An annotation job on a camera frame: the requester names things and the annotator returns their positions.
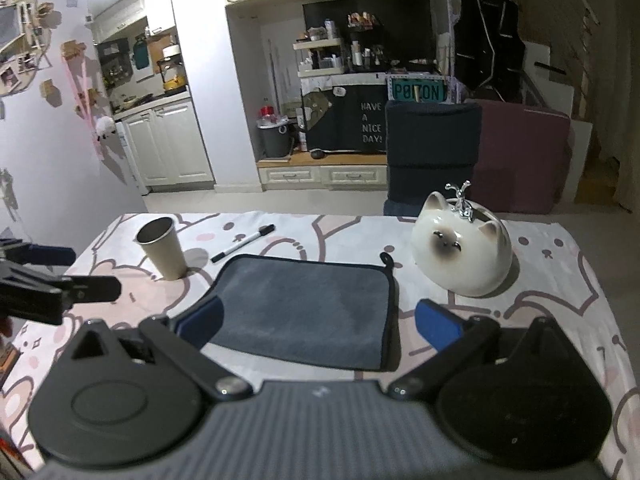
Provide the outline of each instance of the pink tablecloth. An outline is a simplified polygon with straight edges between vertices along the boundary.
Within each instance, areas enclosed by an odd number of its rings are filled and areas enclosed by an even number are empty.
[[[207,344],[203,352],[238,373],[255,388],[265,378],[378,378],[386,386],[434,354],[415,330],[414,307],[420,298],[447,305],[460,316],[482,314],[504,325],[525,326],[541,314],[554,316],[600,380],[615,416],[600,455],[604,469],[619,480],[632,480],[640,470],[640,390],[626,347],[596,276],[569,233],[558,224],[506,222],[519,270],[508,286],[490,299],[460,298],[430,282],[414,264],[409,239],[413,220],[385,217],[245,214],[175,215],[182,248],[192,267],[183,280],[166,282],[132,240],[142,225],[159,215],[124,215],[98,236],[69,269],[70,274],[111,274],[123,286],[113,303],[79,304],[60,327],[28,322],[15,345],[22,356],[1,393],[0,416],[18,448],[34,467],[42,459],[34,448],[26,413],[33,394],[83,320],[104,318],[112,327],[136,326],[160,312],[181,312],[209,288],[224,260],[209,257],[266,224],[274,234],[244,248],[300,260],[380,265],[379,254],[396,261],[399,284],[399,327],[402,357],[395,372],[373,374],[281,362]]]

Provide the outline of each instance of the maroon couch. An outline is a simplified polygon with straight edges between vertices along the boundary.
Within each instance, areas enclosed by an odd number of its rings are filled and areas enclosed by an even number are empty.
[[[549,213],[566,176],[569,117],[500,101],[478,103],[482,133],[470,198],[494,212]]]

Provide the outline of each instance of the paper cup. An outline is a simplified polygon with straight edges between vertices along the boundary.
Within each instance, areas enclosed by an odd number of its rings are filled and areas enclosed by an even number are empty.
[[[145,224],[135,239],[166,280],[179,280],[187,273],[187,262],[175,232],[174,219],[163,216]]]

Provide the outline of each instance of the black chair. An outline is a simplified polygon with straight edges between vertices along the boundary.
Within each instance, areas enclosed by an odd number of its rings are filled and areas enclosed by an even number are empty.
[[[482,108],[386,103],[386,216],[418,216],[433,191],[472,180],[478,161]]]

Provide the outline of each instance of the white plush toy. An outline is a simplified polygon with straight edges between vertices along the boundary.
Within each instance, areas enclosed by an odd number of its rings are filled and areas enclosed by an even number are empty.
[[[465,199],[466,181],[447,201],[437,191],[424,203],[412,232],[415,263],[437,285],[470,298],[493,292],[511,267],[511,240],[500,219]]]
[[[95,122],[95,132],[105,139],[116,131],[116,123],[109,116],[103,116]]]

